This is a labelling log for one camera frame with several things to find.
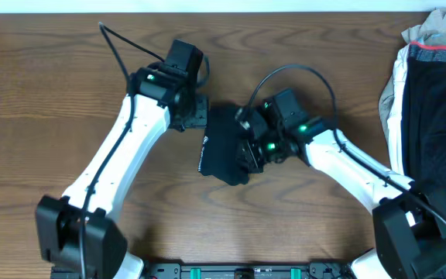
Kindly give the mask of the black t-shirt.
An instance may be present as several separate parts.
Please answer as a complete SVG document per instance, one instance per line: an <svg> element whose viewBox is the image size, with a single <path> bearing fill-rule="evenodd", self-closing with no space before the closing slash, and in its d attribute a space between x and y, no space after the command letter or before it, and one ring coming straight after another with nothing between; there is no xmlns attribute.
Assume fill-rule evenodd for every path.
<svg viewBox="0 0 446 279"><path fill-rule="evenodd" d="M239 107L231 103L212 106L202 140L198 171L216 177L227 185L249 182L249 173L237 160L241 132L235 121Z"/></svg>

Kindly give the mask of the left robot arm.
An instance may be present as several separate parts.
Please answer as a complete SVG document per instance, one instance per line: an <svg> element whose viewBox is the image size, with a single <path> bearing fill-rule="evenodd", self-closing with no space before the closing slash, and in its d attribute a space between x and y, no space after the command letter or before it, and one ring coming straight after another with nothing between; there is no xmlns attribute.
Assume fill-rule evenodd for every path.
<svg viewBox="0 0 446 279"><path fill-rule="evenodd" d="M143 261L128 252L116 225L125 196L156 141L168 130L203 128L208 101L198 72L163 66L131 74L109 134L60 198L36 207L41 257L75 278L139 278Z"/></svg>

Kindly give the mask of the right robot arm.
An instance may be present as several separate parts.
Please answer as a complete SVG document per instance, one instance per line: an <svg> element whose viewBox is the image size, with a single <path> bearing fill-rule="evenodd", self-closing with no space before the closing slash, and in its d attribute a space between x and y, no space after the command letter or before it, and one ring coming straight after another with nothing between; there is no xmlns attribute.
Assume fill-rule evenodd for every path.
<svg viewBox="0 0 446 279"><path fill-rule="evenodd" d="M331 177L372 216L375 247L349 265L350 278L439 278L446 268L446 203L384 167L323 119L238 116L250 172L289 157Z"/></svg>

